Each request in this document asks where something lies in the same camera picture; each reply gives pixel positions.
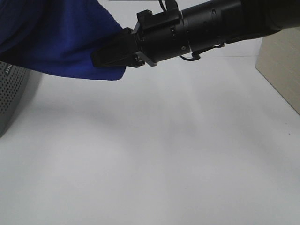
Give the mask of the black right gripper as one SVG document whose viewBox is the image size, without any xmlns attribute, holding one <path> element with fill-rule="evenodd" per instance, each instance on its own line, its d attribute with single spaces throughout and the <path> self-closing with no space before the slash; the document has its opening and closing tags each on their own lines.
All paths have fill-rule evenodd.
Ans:
<svg viewBox="0 0 300 225">
<path fill-rule="evenodd" d="M 136 52 L 130 47 L 138 45 Z M 115 43 L 95 50 L 90 56 L 95 68 L 132 67 L 145 64 L 154 67 L 160 61 L 191 52 L 182 12 L 171 9 L 157 14 L 150 10 L 137 13 L 132 30 L 124 28 Z"/>
</svg>

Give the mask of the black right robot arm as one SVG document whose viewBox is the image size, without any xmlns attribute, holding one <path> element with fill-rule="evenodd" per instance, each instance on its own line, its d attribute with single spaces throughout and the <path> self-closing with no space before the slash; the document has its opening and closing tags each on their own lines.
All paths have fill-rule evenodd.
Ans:
<svg viewBox="0 0 300 225">
<path fill-rule="evenodd" d="M 174 57 L 196 61 L 209 50 L 300 24 L 297 0 L 210 0 L 184 10 L 174 0 L 160 5 L 162 12 L 139 12 L 133 29 L 124 28 L 95 50 L 93 66 L 154 67 Z"/>
</svg>

